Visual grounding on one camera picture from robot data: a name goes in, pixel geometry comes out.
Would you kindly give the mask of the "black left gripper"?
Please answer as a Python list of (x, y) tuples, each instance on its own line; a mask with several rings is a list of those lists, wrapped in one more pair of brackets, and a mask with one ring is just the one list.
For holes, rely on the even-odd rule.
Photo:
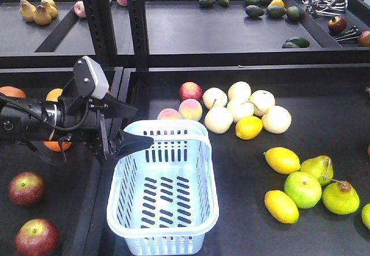
[(57, 121), (57, 142), (64, 151), (65, 142), (84, 142), (92, 145), (101, 161), (121, 159), (154, 144), (149, 136), (134, 135), (119, 129), (108, 138), (105, 120), (134, 118), (138, 109), (106, 93), (102, 99), (60, 96), (60, 119)]

